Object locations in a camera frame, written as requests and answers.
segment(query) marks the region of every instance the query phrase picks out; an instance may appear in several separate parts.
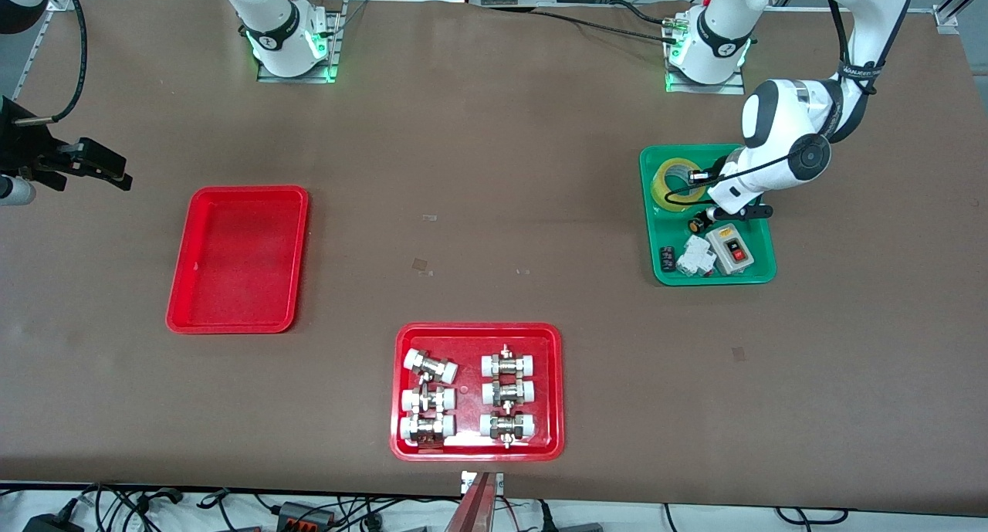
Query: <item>yellow tape roll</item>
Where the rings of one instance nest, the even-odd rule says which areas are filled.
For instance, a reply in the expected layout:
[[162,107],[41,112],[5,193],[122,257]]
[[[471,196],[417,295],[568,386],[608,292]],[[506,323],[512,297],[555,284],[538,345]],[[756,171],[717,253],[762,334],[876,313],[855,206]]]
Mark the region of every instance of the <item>yellow tape roll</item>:
[[[666,201],[666,195],[673,190],[666,183],[666,177],[678,177],[684,183],[682,186],[685,187],[685,184],[689,183],[689,172],[699,170],[701,169],[699,169],[696,163],[684,157],[674,157],[662,162],[658,172],[655,173],[655,177],[652,178],[652,200],[655,201],[655,204],[659,205],[659,208],[663,208],[667,212],[687,211],[689,209],[688,205],[675,205]],[[669,198],[678,202],[696,202],[702,198],[705,191],[706,187],[694,188],[687,195],[671,195]]]

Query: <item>brown table surface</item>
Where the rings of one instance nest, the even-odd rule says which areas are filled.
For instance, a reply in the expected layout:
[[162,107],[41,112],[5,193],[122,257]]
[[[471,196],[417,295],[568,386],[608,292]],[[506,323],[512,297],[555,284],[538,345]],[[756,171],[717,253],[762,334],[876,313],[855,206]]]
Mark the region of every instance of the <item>brown table surface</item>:
[[[638,153],[738,141],[744,98],[665,93],[652,42],[374,3],[338,83],[276,86],[226,1],[85,7],[89,80],[53,130],[126,155],[134,190],[72,179],[0,209],[0,478],[453,494],[500,469],[519,497],[988,512],[988,124],[929,15],[832,167],[770,194],[776,279],[677,289],[651,274]],[[756,35],[749,90],[835,66],[826,12]],[[58,15],[22,105],[60,109],[77,40]],[[170,332],[188,199],[281,183],[312,195],[294,327]],[[395,459],[394,338],[416,320],[555,324],[562,456]]]

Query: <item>red tray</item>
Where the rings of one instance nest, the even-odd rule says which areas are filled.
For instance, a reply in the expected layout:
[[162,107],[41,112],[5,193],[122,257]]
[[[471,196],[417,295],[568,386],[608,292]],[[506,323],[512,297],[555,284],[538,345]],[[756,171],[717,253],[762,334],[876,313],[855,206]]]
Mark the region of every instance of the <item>red tray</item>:
[[296,316],[305,188],[207,187],[188,216],[165,318],[176,333],[279,333]]
[[[480,415],[490,415],[484,406],[480,385],[490,383],[481,377],[480,357],[501,351],[507,343],[516,356],[533,356],[536,401],[518,407],[533,415],[536,434],[516,441],[511,449],[480,435]],[[438,448],[420,449],[398,433],[401,392],[418,384],[418,376],[403,366],[409,349],[429,352],[431,358],[448,358],[459,364],[452,387],[456,390],[456,435],[445,438]],[[409,324],[398,333],[394,353],[391,395],[391,451],[402,461],[550,461],[563,449],[562,338],[549,324]]]

